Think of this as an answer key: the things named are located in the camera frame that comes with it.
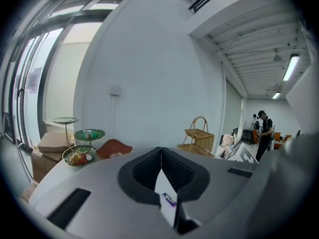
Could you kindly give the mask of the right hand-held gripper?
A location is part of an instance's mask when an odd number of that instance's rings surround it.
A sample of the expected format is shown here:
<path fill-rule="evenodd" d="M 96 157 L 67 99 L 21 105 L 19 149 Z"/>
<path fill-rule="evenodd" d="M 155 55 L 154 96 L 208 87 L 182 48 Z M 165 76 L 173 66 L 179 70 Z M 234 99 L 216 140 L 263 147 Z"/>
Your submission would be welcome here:
<path fill-rule="evenodd" d="M 239 147 L 228 173 L 247 179 L 223 211 L 223 230 L 310 230 L 316 223 L 317 135 L 302 134 L 260 161 Z"/>

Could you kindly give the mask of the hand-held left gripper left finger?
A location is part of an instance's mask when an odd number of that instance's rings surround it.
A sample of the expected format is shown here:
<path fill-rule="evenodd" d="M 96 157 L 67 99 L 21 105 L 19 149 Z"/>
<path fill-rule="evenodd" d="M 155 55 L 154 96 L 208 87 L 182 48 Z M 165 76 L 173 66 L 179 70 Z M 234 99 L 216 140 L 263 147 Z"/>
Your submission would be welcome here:
<path fill-rule="evenodd" d="M 51 236 L 170 236 L 155 185 L 160 148 L 134 151 L 80 169 L 57 165 L 29 203 Z"/>

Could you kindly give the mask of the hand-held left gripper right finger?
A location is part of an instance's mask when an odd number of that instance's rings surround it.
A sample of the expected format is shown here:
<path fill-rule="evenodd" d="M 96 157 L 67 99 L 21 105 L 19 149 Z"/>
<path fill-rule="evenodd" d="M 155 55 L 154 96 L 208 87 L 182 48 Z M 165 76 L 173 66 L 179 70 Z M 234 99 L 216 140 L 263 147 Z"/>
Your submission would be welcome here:
<path fill-rule="evenodd" d="M 257 163 L 161 149 L 161 169 L 176 192 L 173 228 L 186 234 L 219 214 L 242 191 Z"/>

